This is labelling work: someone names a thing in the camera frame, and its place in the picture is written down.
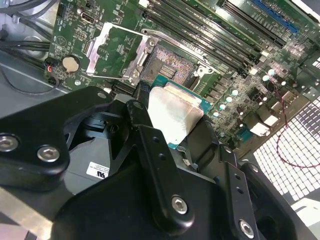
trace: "hole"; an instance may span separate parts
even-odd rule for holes
[[[159,158],[160,158],[162,161],[166,160],[166,156],[165,156],[163,153],[160,153],[160,154],[159,154]]]
[[[160,143],[159,138],[157,138],[156,136],[154,136],[152,139],[153,139],[153,141],[155,141],[157,144]]]
[[[234,174],[235,178],[238,179],[238,180],[241,180],[241,177],[237,174]]]
[[[238,191],[238,193],[244,194],[244,191],[242,191],[240,187],[237,186],[237,187],[236,187],[236,190]]]
[[[98,92],[98,97],[100,97],[102,99],[106,99],[107,98],[107,96],[102,92]]]
[[[133,103],[133,105],[134,105],[137,109],[143,109],[143,108],[144,108],[144,106],[142,106],[142,104],[141,104],[140,102],[138,102],[138,101],[135,101],[135,102]]]

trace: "black cable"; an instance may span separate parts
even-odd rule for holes
[[[51,35],[47,31],[45,31],[41,27],[39,27],[37,24],[32,22],[31,20],[20,18],[20,23],[28,26],[29,28],[32,28],[33,30],[35,30],[38,34],[40,34],[45,39],[51,40]]]
[[[38,69],[41,69],[41,70],[45,69],[44,63],[42,61],[40,61],[32,56],[29,56],[27,54],[24,54],[21,51],[16,51],[16,50],[9,49],[9,48],[1,49],[1,51],[19,59],[19,60],[27,62],[28,64],[30,64]]]
[[[0,41],[0,48],[1,47],[17,47],[17,46],[50,47],[50,42],[44,42],[44,41]]]
[[[52,77],[54,77],[54,79],[55,79],[55,85],[54,85],[53,88],[51,88],[51,89],[48,90],[48,91],[42,91],[42,92],[24,91],[24,90],[21,90],[21,89],[15,87],[15,86],[9,81],[9,79],[7,78],[7,75],[5,74],[5,71],[3,70],[1,64],[0,64],[0,73],[2,74],[4,80],[8,83],[8,85],[9,85],[14,91],[16,91],[16,92],[18,92],[18,93],[21,93],[21,94],[25,94],[25,95],[31,95],[31,96],[46,95],[46,94],[49,94],[49,93],[53,92],[53,91],[59,86],[59,84],[60,84],[57,75],[54,74],[53,72],[51,72]]]
[[[0,14],[13,14],[13,13],[33,9],[43,4],[45,1],[46,0],[28,0],[20,4],[3,7],[3,8],[0,8]]]
[[[45,46],[0,46],[0,49],[19,49],[19,50],[28,50],[28,51],[37,51],[37,52],[49,52],[49,47]]]
[[[43,14],[45,14],[57,1],[58,0],[52,0],[42,10],[40,10],[37,13],[32,14],[32,15],[26,16],[20,12],[15,13],[15,15],[19,18],[24,18],[24,19],[37,19],[37,18],[40,18]]]

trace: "white label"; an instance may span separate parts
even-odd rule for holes
[[[98,179],[105,179],[106,177],[108,177],[109,169],[109,167],[102,166],[91,161],[88,169],[86,170],[86,174],[96,177]]]

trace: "blue ram slot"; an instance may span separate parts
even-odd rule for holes
[[[288,23],[283,19],[282,16],[280,16],[278,13],[274,12],[272,9],[270,9],[268,6],[266,6],[264,3],[262,3],[260,0],[252,0],[252,2],[259,8],[261,8],[263,11],[265,11],[267,14],[269,14],[272,18],[274,18],[276,21],[278,21],[282,26],[290,30],[293,34],[297,34],[299,32],[298,28],[296,28],[291,23]]]

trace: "black ram slot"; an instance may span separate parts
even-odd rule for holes
[[[166,18],[180,23],[187,30],[196,35],[197,38],[201,38],[201,41],[205,41],[206,44],[212,45],[215,48],[219,49],[219,52],[223,52],[225,56],[228,56],[234,61],[238,61],[238,64],[250,64],[251,61],[245,54],[242,54],[242,52],[237,50],[237,48],[225,42],[223,39],[217,37],[215,34],[212,34],[208,30],[205,30],[203,28],[203,25],[198,24],[196,21],[194,21],[193,18],[189,18],[183,12],[177,11],[174,8],[172,9],[172,7],[166,3],[162,3],[162,5],[155,5],[154,9],[156,10],[156,12],[165,15]]]
[[[166,18],[173,20],[175,22],[175,24],[182,23],[182,21],[180,19],[175,20],[175,16],[173,16],[172,14],[168,15],[167,11],[165,11],[160,6],[156,6],[153,10],[155,12],[161,14],[162,16],[165,16]],[[218,59],[220,59],[220,60],[225,61],[226,59],[228,59],[230,62],[232,61],[233,64],[235,64],[237,66],[237,68],[243,68],[244,66],[248,65],[248,63],[245,62],[242,58],[236,59],[235,57],[231,56],[226,50],[222,49],[223,46],[221,46],[222,48],[217,46],[217,44],[215,42],[213,42],[209,38],[205,37],[200,31],[196,30],[195,28],[192,28],[191,25],[181,24],[181,26],[183,28],[185,28],[184,29],[185,34],[189,35],[189,37],[191,37],[193,39],[193,42],[197,41],[199,44],[201,44],[203,47],[205,47],[207,52],[209,52],[211,55],[215,55],[216,58],[218,55],[219,56]]]
[[[207,47],[203,46],[202,44],[200,44],[199,42],[195,41],[190,36],[186,35],[184,32],[181,31],[181,29],[179,28],[178,25],[176,25],[176,26],[170,25],[170,24],[168,24],[167,21],[161,19],[158,15],[155,15],[152,12],[150,12],[150,14],[151,15],[149,16],[149,19],[152,20],[153,22],[159,24],[164,29],[168,29],[168,30],[172,31],[173,33],[175,33],[176,35],[178,35],[182,39],[184,39],[187,43],[190,43],[190,44],[198,47],[200,50],[204,51],[206,54],[210,55],[212,58],[219,60],[221,63],[223,63],[226,66],[228,66],[230,68],[230,70],[234,70],[234,71],[237,71],[237,72],[242,72],[242,70],[240,70],[240,68],[238,66],[236,66],[234,63],[230,62],[227,59],[223,59],[219,54],[217,54],[215,52],[212,52]]]
[[[225,42],[225,44],[228,44],[228,45],[232,46],[232,48],[234,48],[238,52],[240,52],[243,55],[245,55],[246,58],[249,61],[255,61],[260,57],[259,54],[257,53],[257,51],[253,47],[249,46],[247,43],[243,42],[241,39],[239,39],[236,36],[232,35],[243,46],[245,46],[248,49],[251,49],[252,52],[256,53],[256,56],[253,56],[251,53],[246,51],[244,48],[239,47],[234,41],[228,39],[227,37],[225,37],[224,35],[219,33],[217,30],[215,30],[212,27],[210,27],[204,21],[201,21],[199,18],[196,18],[195,15],[194,15],[194,12],[189,12],[188,11],[190,9],[192,9],[194,11],[196,11],[196,10],[194,8],[192,8],[191,6],[189,6],[188,4],[184,3],[183,1],[181,1],[181,0],[174,0],[174,1],[172,1],[172,0],[160,0],[160,1],[168,4],[171,8],[173,8],[176,11],[180,12],[181,14],[187,16],[189,19],[193,20],[199,26],[203,27],[207,32],[209,32],[210,34],[214,35],[217,39],[220,39],[221,41]],[[206,16],[202,15],[200,12],[197,12],[196,14],[198,16],[200,16],[201,18],[206,19]],[[210,23],[212,25],[214,25],[216,28],[220,29],[221,31],[226,32],[226,30],[224,30],[217,23],[215,23],[213,21],[210,21]]]
[[[269,42],[274,43],[276,46],[283,48],[286,45],[286,42],[276,36],[274,33],[266,29],[264,26],[260,25],[254,19],[252,19],[249,15],[245,12],[234,6],[232,3],[225,1],[224,4],[221,6],[225,11],[233,15],[234,17],[240,18],[242,21],[248,23],[252,26],[260,37],[267,39]]]

